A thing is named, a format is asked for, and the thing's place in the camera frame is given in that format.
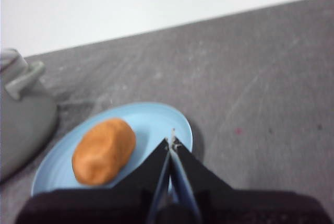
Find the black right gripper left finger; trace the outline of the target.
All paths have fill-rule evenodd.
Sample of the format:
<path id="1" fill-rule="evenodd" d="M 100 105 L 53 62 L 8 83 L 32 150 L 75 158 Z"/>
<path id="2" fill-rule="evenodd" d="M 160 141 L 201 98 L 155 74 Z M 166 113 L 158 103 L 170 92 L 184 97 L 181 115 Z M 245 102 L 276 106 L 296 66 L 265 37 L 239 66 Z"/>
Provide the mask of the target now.
<path id="1" fill-rule="evenodd" d="M 114 187 L 40 193 L 26 202 L 16 223 L 150 223 L 168 183 L 169 154 L 164 139 Z"/>

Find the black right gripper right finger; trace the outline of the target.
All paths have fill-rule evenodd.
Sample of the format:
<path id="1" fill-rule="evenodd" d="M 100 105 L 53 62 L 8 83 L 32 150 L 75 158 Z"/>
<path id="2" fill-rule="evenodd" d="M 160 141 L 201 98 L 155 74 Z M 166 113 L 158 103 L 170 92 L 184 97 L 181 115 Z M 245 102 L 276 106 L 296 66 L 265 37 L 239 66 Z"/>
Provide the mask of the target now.
<path id="1" fill-rule="evenodd" d="M 169 147 L 177 202 L 158 223 L 330 223 L 321 203 L 287 191 L 237 190 L 207 169 L 177 138 Z"/>

